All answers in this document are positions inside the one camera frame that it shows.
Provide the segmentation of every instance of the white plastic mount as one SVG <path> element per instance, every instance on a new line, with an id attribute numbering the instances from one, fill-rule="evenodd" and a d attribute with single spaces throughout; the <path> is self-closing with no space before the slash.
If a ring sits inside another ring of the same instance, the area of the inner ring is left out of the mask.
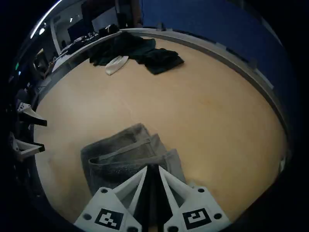
<path id="1" fill-rule="evenodd" d="M 172 217 L 164 224 L 164 232 L 216 232 L 230 224 L 229 219 L 205 187 L 189 187 L 162 167 L 160 178 Z M 100 188 L 79 216 L 75 225 L 86 232 L 141 232 L 134 211 L 144 184 L 147 167 L 115 189 Z M 136 188 L 129 207 L 122 200 Z M 178 205 L 171 189 L 182 199 Z"/>
<path id="2" fill-rule="evenodd" d="M 15 139 L 14 134 L 10 132 L 10 144 L 16 159 L 18 161 L 23 161 L 25 158 L 35 155 L 37 153 L 45 151 L 44 144 L 40 143 L 25 143 L 18 139 Z"/>

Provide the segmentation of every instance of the black cloth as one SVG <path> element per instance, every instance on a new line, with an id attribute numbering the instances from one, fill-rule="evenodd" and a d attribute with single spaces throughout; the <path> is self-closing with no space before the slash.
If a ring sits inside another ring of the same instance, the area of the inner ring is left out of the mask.
<path id="1" fill-rule="evenodd" d="M 183 63 L 177 52 L 155 47 L 154 39 L 143 39 L 123 32 L 97 46 L 90 57 L 90 63 L 105 66 L 117 56 L 128 56 L 139 64 L 144 64 L 152 74 L 165 72 Z"/>

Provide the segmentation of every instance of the blue partition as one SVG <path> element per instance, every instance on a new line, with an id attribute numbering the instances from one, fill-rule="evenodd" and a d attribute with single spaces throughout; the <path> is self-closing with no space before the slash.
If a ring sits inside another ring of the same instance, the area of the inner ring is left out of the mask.
<path id="1" fill-rule="evenodd" d="M 190 32 L 225 45 L 241 57 L 256 59 L 274 86 L 291 122 L 299 122 L 297 82 L 288 55 L 276 38 L 253 16 L 226 0 L 140 0 L 144 27 Z"/>

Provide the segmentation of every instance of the desk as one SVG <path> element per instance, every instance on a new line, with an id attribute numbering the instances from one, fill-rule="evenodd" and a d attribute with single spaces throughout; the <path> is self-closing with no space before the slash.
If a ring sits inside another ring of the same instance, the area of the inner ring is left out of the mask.
<path id="1" fill-rule="evenodd" d="M 46 148 L 36 155 L 38 173 L 49 202 L 70 222 L 91 199 L 80 150 L 138 122 L 178 150 L 187 181 L 206 186 L 231 221 L 277 177 L 287 143 L 264 97 L 218 60 L 156 42 L 185 63 L 155 76 L 129 60 L 108 76 L 86 60 L 37 108 L 48 121 L 34 131 Z"/>
<path id="2" fill-rule="evenodd" d="M 54 72 L 55 70 L 57 70 L 57 68 L 59 68 L 63 64 L 66 64 L 67 62 L 70 61 L 70 59 L 72 59 L 73 57 L 77 56 L 78 54 L 80 54 L 80 53 L 82 53 L 82 52 L 92 48 L 93 46 L 95 46 L 95 45 L 97 45 L 99 43 L 104 42 L 107 39 L 111 39 L 111 38 L 113 38 L 115 36 L 118 36 L 120 33 L 122 33 L 122 31 L 119 31 L 119 32 L 117 32 L 115 34 L 112 34 L 112 35 L 109 35 L 109 36 L 102 37 L 102 38 L 100 38 L 100 39 L 98 39 L 98 40 L 96 40 L 96 41 L 94 41 L 94 42 L 92 42 L 90 44 L 87 44 L 87 45 L 83 46 L 82 48 L 78 49 L 76 52 L 74 52 L 74 53 L 72 53 L 70 55 L 67 55 L 67 54 L 60 55 L 60 58 L 58 60 L 56 60 L 54 68 L 53 68 L 53 70 L 51 72 Z"/>

